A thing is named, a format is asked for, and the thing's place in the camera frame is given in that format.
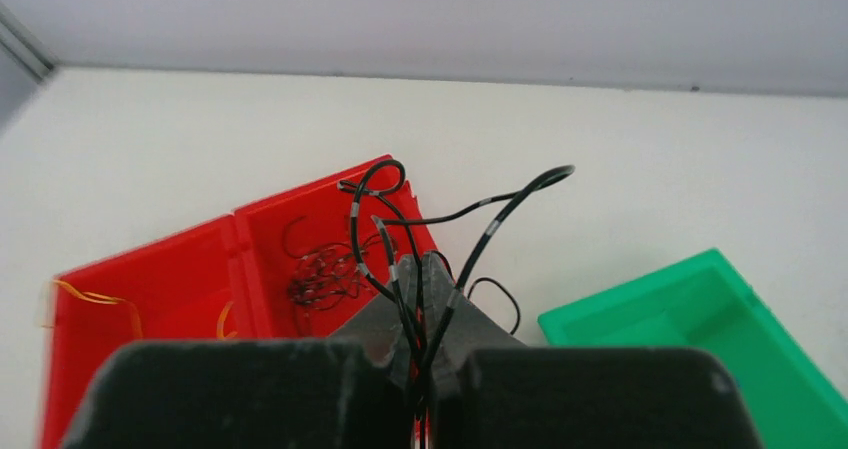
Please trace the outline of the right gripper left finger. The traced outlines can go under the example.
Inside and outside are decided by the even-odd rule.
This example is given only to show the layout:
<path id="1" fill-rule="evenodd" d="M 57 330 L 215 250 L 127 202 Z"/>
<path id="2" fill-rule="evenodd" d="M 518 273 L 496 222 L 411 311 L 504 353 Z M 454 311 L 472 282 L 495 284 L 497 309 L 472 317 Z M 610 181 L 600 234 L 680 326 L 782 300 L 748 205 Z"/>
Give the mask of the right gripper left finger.
<path id="1" fill-rule="evenodd" d="M 411 354 L 378 297 L 327 338 L 128 344 L 97 370 L 64 448 L 404 448 Z"/>

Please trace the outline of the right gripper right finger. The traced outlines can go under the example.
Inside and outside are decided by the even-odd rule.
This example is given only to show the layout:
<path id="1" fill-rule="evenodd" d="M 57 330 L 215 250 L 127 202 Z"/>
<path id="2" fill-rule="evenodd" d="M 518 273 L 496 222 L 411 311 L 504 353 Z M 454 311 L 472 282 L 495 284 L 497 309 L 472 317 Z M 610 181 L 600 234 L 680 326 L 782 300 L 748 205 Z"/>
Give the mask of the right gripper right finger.
<path id="1" fill-rule="evenodd" d="M 425 376 L 426 448 L 758 448 L 732 377 L 686 347 L 530 347 L 423 259 L 435 358 Z"/>

